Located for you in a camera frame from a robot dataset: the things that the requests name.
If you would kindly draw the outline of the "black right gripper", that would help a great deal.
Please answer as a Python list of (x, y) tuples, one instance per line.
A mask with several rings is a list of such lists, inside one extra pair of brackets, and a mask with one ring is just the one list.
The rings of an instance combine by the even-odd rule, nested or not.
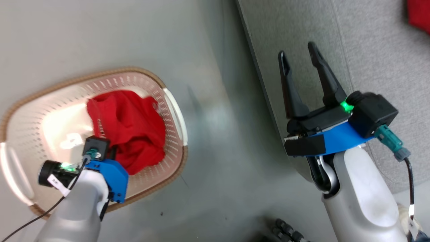
[(353, 129), (349, 125), (350, 113), (341, 103), (347, 98), (316, 43), (307, 44), (313, 66), (318, 72), (324, 92), (323, 107), (313, 112), (302, 102), (292, 80), (292, 69), (283, 50), (278, 53), (278, 67), (289, 136), (284, 141), (287, 155), (310, 157), (339, 153), (353, 147)]

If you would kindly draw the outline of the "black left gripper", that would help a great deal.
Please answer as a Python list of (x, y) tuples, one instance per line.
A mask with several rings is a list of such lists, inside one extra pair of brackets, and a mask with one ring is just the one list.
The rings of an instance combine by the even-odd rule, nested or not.
[(53, 175), (58, 182), (68, 188), (77, 174), (78, 171), (76, 167), (69, 167), (69, 165), (58, 161), (46, 160), (40, 168), (37, 182), (41, 186), (54, 187), (48, 181), (49, 176)]

